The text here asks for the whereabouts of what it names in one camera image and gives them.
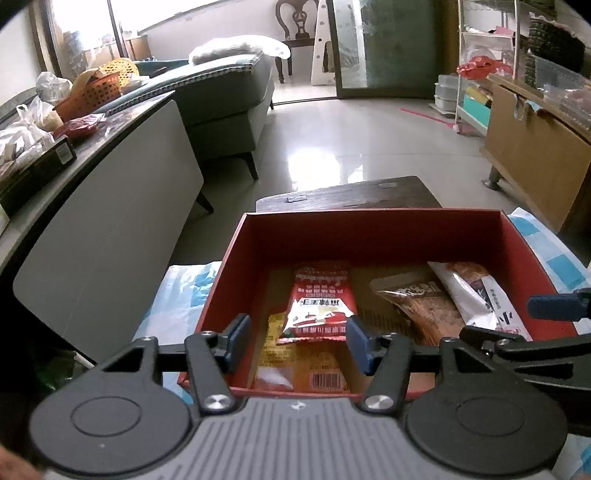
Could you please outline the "red green snack packet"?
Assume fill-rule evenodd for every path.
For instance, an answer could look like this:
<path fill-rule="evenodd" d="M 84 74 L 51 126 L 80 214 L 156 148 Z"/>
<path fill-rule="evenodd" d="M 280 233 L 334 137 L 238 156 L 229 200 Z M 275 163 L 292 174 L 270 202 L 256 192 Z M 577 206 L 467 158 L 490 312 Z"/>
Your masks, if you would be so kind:
<path fill-rule="evenodd" d="M 337 265 L 297 269 L 276 343 L 345 341 L 346 321 L 355 315 L 348 270 Z"/>

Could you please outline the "red yellow Trolli bag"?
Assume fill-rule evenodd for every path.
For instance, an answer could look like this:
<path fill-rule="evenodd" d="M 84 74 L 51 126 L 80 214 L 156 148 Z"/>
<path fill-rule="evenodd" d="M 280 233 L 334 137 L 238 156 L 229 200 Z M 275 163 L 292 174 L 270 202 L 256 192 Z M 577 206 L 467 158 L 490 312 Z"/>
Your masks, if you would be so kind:
<path fill-rule="evenodd" d="M 339 394 L 349 392 L 339 368 L 332 342 L 277 343 L 283 332 L 286 314 L 270 315 L 267 319 L 259 361 L 252 388 L 273 392 Z"/>

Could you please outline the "dark wooden stool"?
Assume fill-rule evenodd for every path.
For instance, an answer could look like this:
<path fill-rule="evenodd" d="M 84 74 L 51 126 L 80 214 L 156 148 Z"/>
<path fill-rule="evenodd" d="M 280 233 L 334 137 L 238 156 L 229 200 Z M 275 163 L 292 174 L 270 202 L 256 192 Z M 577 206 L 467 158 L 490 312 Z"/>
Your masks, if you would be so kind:
<path fill-rule="evenodd" d="M 290 192 L 256 201 L 257 213 L 441 207 L 440 202 L 417 176 Z"/>

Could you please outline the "red cardboard box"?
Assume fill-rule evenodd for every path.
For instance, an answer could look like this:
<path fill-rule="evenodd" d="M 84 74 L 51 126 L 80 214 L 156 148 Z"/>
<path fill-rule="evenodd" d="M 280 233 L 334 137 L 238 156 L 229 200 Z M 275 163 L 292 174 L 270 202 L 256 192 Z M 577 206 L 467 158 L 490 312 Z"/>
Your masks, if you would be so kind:
<path fill-rule="evenodd" d="M 531 296 L 556 290 L 503 212 L 446 208 L 246 214 L 224 252 L 197 329 L 221 331 L 237 314 L 249 314 L 252 343 L 226 381 L 236 396 L 252 395 L 256 340 L 263 337 L 270 314 L 287 309 L 294 270 L 338 264 L 358 273 L 430 261 L 473 261 L 485 267 L 534 339 L 575 335 L 568 322 L 537 320 L 528 314 Z"/>

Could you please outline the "blue white checkered tablecloth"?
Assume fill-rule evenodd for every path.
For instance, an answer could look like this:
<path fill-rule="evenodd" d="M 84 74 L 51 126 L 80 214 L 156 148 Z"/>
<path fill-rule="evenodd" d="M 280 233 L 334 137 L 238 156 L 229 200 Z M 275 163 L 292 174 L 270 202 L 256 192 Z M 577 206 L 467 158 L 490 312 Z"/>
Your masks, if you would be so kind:
<path fill-rule="evenodd" d="M 583 268 L 581 262 L 536 217 L 523 209 L 517 209 L 511 214 L 505 215 L 524 237 L 543 266 L 556 290 L 553 294 L 572 293 L 585 288 L 590 289 L 590 275 Z M 204 310 L 206 300 L 211 293 L 218 270 L 221 269 L 221 263 L 222 260 L 206 265 L 170 266 L 163 277 L 145 318 L 138 328 L 138 335 L 153 336 L 163 344 L 168 345 L 177 344 L 183 341 L 188 335 L 201 331 L 197 329 L 197 323 Z M 370 288 L 370 281 L 376 278 L 398 275 L 415 270 L 427 270 L 429 273 L 435 275 L 435 278 L 448 294 L 446 288 L 428 263 L 422 266 L 403 267 L 395 270 L 380 268 L 372 269 L 369 272 L 358 273 L 348 270 L 349 281 L 351 281 L 353 296 L 355 296 L 356 301 L 356 316 L 359 316 L 370 330 L 377 334 L 396 332 L 412 338 L 421 345 L 426 345 L 420 331 L 413 322 L 392 303 L 377 296 L 372 288 Z M 584 318 L 580 321 L 558 322 L 568 322 L 575 327 L 576 333 L 572 337 L 589 334 L 590 332 L 590 318 Z M 256 344 L 259 345 L 259 354 L 262 351 L 264 339 L 266 339 L 266 331 L 267 320 L 263 337 L 256 340 Z M 335 357 L 338 359 L 339 368 L 342 370 L 342 374 L 344 374 L 346 382 L 349 385 L 349 392 L 321 394 L 273 392 L 255 389 L 255 393 L 270 392 L 287 395 L 318 394 L 359 397 L 369 386 L 370 377 L 363 375 L 358 367 L 356 367 L 355 360 L 353 360 L 352 355 L 349 354 L 348 348 L 346 347 L 346 340 L 342 342 L 322 342 L 332 342 L 337 346 L 339 345 L 335 349 Z M 256 358 L 256 365 L 259 361 L 259 354 Z"/>

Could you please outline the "black box on cabinet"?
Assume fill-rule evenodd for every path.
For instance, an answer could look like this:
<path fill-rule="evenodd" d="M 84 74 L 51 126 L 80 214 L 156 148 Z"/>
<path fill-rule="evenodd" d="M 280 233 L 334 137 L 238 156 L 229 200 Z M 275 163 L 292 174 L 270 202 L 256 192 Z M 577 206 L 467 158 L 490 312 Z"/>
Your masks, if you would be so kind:
<path fill-rule="evenodd" d="M 12 173 L 1 181 L 1 207 L 8 218 L 18 211 L 55 176 L 77 158 L 69 138 L 62 136 L 57 143 L 35 159 L 29 166 Z"/>

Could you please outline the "silver noodle snack bag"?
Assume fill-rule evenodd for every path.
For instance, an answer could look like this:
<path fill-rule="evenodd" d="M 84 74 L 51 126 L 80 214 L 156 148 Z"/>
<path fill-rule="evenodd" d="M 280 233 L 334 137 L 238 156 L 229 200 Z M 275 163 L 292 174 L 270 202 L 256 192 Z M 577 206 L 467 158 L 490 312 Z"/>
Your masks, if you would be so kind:
<path fill-rule="evenodd" d="M 522 336 L 528 329 L 508 295 L 481 265 L 473 262 L 429 262 L 467 326 Z"/>

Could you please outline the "wooden sideboard cabinet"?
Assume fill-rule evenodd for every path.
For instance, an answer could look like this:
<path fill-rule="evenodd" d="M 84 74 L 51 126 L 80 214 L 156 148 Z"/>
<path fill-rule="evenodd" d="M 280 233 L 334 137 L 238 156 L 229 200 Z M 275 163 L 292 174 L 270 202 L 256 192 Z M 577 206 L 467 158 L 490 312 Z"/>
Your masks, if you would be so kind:
<path fill-rule="evenodd" d="M 556 233 L 590 234 L 590 135 L 510 77 L 492 74 L 483 155 Z"/>

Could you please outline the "orange plastic basket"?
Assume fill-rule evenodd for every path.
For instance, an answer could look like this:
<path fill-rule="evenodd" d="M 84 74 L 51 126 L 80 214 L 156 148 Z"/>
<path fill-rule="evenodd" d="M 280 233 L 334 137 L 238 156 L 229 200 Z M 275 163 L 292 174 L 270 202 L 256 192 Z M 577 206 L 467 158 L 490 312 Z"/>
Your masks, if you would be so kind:
<path fill-rule="evenodd" d="M 88 69 L 74 81 L 70 94 L 53 110 L 63 122 L 91 114 L 119 98 L 139 71 L 127 58 L 116 58 L 98 68 Z"/>

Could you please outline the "white rolling cart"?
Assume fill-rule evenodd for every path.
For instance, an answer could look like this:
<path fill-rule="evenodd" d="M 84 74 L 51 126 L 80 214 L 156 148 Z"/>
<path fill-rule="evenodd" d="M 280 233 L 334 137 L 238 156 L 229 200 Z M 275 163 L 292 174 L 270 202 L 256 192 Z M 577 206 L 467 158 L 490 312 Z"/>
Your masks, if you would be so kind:
<path fill-rule="evenodd" d="M 486 135 L 488 121 L 464 104 L 490 106 L 489 76 L 518 77 L 521 6 L 518 1 L 459 1 L 459 66 L 453 129 L 458 134 Z"/>

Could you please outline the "dark wooden chair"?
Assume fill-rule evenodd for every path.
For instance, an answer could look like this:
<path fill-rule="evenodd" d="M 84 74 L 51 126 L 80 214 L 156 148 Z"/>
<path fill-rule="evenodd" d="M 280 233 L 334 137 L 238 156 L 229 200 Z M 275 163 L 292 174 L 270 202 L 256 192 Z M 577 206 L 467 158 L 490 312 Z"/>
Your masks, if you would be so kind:
<path fill-rule="evenodd" d="M 274 6 L 274 15 L 280 28 L 283 30 L 283 43 L 287 45 L 290 51 L 290 57 L 287 58 L 287 75 L 293 76 L 293 50 L 301 47 L 311 47 L 315 45 L 315 25 L 311 28 L 311 32 L 307 30 L 308 24 L 308 0 L 277 0 Z M 291 23 L 294 27 L 287 25 L 286 20 L 283 19 L 284 7 L 290 7 Z"/>

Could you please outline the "brown orange snack packet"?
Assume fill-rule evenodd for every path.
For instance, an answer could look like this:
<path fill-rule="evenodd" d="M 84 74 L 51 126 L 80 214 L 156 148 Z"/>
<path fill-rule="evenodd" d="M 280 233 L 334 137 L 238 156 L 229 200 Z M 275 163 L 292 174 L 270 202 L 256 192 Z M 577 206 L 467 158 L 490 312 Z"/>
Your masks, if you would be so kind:
<path fill-rule="evenodd" d="M 457 338 L 465 327 L 458 308 L 427 270 L 376 278 L 370 281 L 370 288 L 401 310 L 427 345 L 438 345 L 442 338 Z"/>

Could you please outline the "green grey sofa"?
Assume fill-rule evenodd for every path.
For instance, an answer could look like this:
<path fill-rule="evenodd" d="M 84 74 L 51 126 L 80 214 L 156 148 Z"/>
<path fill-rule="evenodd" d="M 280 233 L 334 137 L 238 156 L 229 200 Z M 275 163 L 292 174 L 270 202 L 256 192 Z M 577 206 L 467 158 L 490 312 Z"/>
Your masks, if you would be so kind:
<path fill-rule="evenodd" d="M 245 53 L 199 65 L 178 59 L 137 61 L 135 66 L 147 82 L 99 107 L 99 113 L 114 115 L 170 93 L 203 174 L 220 170 L 225 158 L 240 158 L 252 179 L 259 179 L 254 152 L 273 107 L 269 57 Z"/>

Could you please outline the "white blanket on sofa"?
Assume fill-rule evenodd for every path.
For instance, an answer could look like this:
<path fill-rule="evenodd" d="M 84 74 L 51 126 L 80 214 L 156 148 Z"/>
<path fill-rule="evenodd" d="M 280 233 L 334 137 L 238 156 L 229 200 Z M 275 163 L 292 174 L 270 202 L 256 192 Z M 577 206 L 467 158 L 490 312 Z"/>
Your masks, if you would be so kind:
<path fill-rule="evenodd" d="M 209 61 L 242 54 L 263 54 L 288 60 L 290 47 L 286 43 L 263 35 L 237 35 L 211 39 L 191 50 L 188 63 L 199 65 Z"/>

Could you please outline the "grey white side cabinet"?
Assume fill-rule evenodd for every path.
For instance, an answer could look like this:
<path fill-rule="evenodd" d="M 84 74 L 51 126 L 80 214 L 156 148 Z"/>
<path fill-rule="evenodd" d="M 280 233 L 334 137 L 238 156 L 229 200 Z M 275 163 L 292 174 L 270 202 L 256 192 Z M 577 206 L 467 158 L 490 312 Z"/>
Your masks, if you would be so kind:
<path fill-rule="evenodd" d="M 110 117 L 2 233 L 2 357 L 129 344 L 203 183 L 170 95 Z"/>

